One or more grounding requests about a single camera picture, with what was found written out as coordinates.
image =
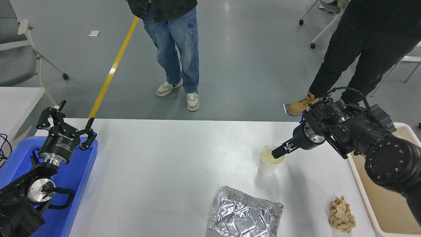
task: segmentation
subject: beige bin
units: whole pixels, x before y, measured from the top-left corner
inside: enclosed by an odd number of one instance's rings
[[[394,123],[393,134],[421,147],[413,130],[404,123]],[[371,225],[377,236],[421,237],[421,227],[406,204],[404,197],[374,184],[364,170],[364,157],[349,154],[348,163],[360,191]]]

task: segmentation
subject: yellow floor line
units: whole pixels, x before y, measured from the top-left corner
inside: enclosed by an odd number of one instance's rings
[[[126,35],[126,39],[123,42],[123,45],[120,48],[120,51],[117,54],[117,57],[115,58],[115,61],[112,65],[112,68],[109,70],[107,79],[104,82],[104,85],[102,86],[101,91],[99,92],[98,97],[96,98],[95,104],[92,107],[91,112],[89,113],[88,118],[92,118],[95,117],[96,112],[98,111],[99,106],[101,105],[102,99],[104,98],[104,95],[108,89],[109,84],[111,83],[112,77],[114,76],[114,72],[118,67],[118,64],[120,63],[120,59],[123,56],[124,51],[126,50],[127,44],[129,43],[129,40],[131,38],[131,35],[134,31],[134,29],[136,28],[136,24],[137,21],[139,20],[139,18],[135,17],[135,19],[133,20],[133,23],[130,27],[129,32]]]

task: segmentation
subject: chair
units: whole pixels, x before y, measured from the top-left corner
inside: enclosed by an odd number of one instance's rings
[[[421,47],[421,42],[419,42],[415,48]],[[380,88],[380,86],[390,77],[390,75],[392,74],[392,72],[398,67],[398,65],[401,62],[417,62],[417,65],[415,66],[415,68],[412,70],[411,74],[409,74],[409,76],[406,78],[405,82],[409,81],[409,79],[412,77],[412,75],[414,74],[414,72],[417,70],[417,68],[421,65],[421,57],[415,57],[415,56],[404,56],[403,58],[401,58],[399,60],[399,62],[397,64],[395,64],[392,67],[392,70],[389,72],[389,74],[387,74],[387,76],[382,79],[378,84],[377,87],[371,92],[370,97],[373,97],[374,94],[376,93],[376,91]]]
[[[344,10],[349,3],[349,0],[315,0],[313,4],[307,9],[307,11],[300,17],[299,24],[304,24],[304,17],[310,12],[311,9],[317,4],[320,3],[326,10],[333,12],[336,16],[335,18],[311,41],[310,48],[316,48],[316,42],[319,38],[326,33],[336,22],[338,22]]]
[[[14,86],[38,75],[39,83],[45,89],[45,94],[54,105],[57,105],[42,82],[44,60],[58,69],[64,80],[69,79],[69,76],[38,51],[32,36],[32,29],[28,19],[22,20],[19,24],[9,0],[0,0],[0,44],[2,44],[0,86]],[[30,45],[19,46],[17,43],[27,39],[29,39]]]

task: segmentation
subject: blue tray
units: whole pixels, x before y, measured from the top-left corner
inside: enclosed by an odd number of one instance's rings
[[[46,137],[27,137],[19,142],[3,168],[0,169],[0,188],[3,188],[11,181],[31,170],[30,156],[32,155],[32,150],[34,148],[41,148],[45,139]],[[84,142],[86,137],[81,137],[80,139],[81,142]],[[92,146],[86,151],[81,151],[77,147],[70,162],[66,165],[60,165],[60,170],[58,174],[53,175],[52,181],[57,187],[73,189],[76,194],[75,198],[70,207],[66,209],[46,210],[43,215],[46,223],[31,235],[32,237],[69,236],[86,182],[95,162],[97,148],[97,140],[94,140]],[[65,194],[55,194],[52,204],[63,205],[67,197]]]

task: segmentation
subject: concrete floor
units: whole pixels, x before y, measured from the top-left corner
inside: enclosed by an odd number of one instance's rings
[[[41,52],[59,65],[68,81],[45,64],[44,83],[57,101],[67,100],[67,117],[87,118],[133,22],[124,0],[11,0],[19,20],[34,25]],[[228,121],[299,121],[284,113],[282,103],[305,97],[322,63],[330,29],[310,49],[311,40],[334,18],[317,7],[298,20],[311,0],[198,0],[200,108],[189,112],[182,88],[166,97],[155,90],[165,80],[156,48],[139,20],[96,113],[97,118]],[[98,37],[88,37],[100,30]],[[412,127],[418,138],[421,122],[418,92],[421,71],[403,81],[415,67],[402,63],[374,97],[395,122]],[[355,63],[335,86],[347,85]],[[18,86],[39,86],[36,77]],[[39,101],[21,131],[35,125],[52,106]]]

